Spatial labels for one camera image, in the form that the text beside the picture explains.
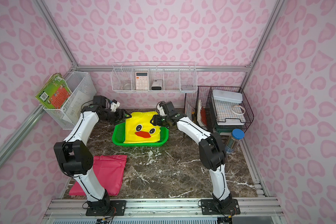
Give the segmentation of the pink raincoat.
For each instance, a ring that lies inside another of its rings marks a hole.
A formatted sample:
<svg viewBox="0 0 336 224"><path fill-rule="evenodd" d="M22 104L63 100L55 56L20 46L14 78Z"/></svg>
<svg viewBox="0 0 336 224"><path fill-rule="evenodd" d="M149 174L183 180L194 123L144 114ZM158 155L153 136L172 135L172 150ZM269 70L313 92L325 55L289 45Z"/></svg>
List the pink raincoat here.
<svg viewBox="0 0 336 224"><path fill-rule="evenodd" d="M98 201L106 195L117 196L123 182L126 155L82 156L71 155L64 170L76 178L70 196L88 196L90 201Z"/></svg>

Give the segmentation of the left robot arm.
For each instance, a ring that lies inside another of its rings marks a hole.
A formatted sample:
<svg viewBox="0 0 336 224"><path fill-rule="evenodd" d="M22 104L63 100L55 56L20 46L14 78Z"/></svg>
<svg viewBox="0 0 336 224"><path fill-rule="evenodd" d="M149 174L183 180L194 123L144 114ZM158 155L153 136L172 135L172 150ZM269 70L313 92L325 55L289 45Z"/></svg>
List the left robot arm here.
<svg viewBox="0 0 336 224"><path fill-rule="evenodd" d="M129 112L119 108L118 101L94 96L93 100L82 104L79 120L71 133L54 145L60 170L81 186L89 206L110 202L107 190L99 183L93 171L94 157L87 147L89 137L100 121L119 125L131 117Z"/></svg>

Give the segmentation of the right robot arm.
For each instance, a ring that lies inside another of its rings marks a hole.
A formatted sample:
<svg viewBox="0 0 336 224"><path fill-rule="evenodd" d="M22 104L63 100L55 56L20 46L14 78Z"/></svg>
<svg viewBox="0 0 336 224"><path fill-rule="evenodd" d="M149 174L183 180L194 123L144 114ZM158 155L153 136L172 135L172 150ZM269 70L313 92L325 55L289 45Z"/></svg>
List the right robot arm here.
<svg viewBox="0 0 336 224"><path fill-rule="evenodd" d="M229 203L232 196L225 176L227 154L221 136L196 125L187 115L178 112L170 101L159 102L156 109L158 114L153 116L150 123L159 127L177 127L198 145L200 161L211 176L214 200L220 205Z"/></svg>

